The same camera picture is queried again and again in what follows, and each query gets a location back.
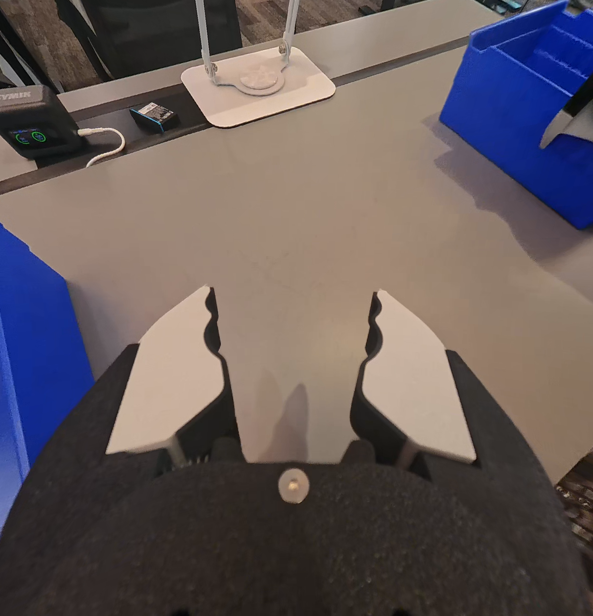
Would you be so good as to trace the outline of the white tablet stand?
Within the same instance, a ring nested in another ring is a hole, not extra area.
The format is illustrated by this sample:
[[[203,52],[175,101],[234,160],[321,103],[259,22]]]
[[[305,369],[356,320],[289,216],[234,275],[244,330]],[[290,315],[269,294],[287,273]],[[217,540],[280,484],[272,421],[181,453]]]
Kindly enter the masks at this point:
[[[299,4],[289,2],[277,48],[213,60],[204,3],[196,1],[203,64],[186,69],[181,81],[212,126],[240,126],[334,95],[334,83],[293,47]]]

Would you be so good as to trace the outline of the black office chair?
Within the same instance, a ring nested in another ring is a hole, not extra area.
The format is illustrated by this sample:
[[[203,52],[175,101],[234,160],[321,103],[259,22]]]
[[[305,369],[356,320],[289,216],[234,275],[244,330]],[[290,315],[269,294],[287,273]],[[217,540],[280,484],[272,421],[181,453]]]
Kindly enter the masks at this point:
[[[201,58],[195,1],[87,1],[85,8],[115,78]]]

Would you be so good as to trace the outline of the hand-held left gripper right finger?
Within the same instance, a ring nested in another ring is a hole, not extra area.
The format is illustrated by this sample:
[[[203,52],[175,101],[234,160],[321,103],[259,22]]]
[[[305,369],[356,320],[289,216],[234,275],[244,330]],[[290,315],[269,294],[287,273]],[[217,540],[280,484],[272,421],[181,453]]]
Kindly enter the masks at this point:
[[[407,469],[420,453],[474,463],[477,451],[439,337],[383,289],[372,295],[368,324],[349,420],[376,463]]]

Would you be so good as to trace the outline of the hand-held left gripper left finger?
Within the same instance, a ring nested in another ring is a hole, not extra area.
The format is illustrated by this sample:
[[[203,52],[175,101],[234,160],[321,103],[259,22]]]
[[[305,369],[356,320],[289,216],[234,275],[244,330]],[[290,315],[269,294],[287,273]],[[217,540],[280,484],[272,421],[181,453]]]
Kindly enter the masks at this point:
[[[204,285],[138,343],[106,454],[164,449],[174,467],[203,461],[216,439],[240,440],[215,290]]]

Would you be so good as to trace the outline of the blue plastic bin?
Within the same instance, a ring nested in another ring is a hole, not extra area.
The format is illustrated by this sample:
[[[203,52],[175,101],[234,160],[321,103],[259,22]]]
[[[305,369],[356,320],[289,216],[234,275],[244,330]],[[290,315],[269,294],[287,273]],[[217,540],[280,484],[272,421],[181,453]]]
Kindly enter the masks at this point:
[[[440,114],[488,160],[578,229],[593,225],[593,142],[541,137],[593,72],[593,11],[558,1],[474,31]]]
[[[22,482],[93,384],[65,279],[0,223],[0,466]]]

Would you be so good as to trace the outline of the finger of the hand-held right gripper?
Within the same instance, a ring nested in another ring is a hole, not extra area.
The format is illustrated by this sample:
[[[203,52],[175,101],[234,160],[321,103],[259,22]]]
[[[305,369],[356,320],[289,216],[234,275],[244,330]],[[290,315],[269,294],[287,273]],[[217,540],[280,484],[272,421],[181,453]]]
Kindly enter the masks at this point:
[[[545,149],[563,134],[593,142],[593,72],[549,122],[539,149]]]

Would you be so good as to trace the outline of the black battery charger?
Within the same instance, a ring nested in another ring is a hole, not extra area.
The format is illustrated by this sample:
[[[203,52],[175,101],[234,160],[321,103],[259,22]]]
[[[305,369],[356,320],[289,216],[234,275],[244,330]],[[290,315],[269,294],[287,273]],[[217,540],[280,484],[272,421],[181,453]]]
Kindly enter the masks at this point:
[[[0,136],[23,158],[81,151],[78,125],[47,86],[0,89]]]

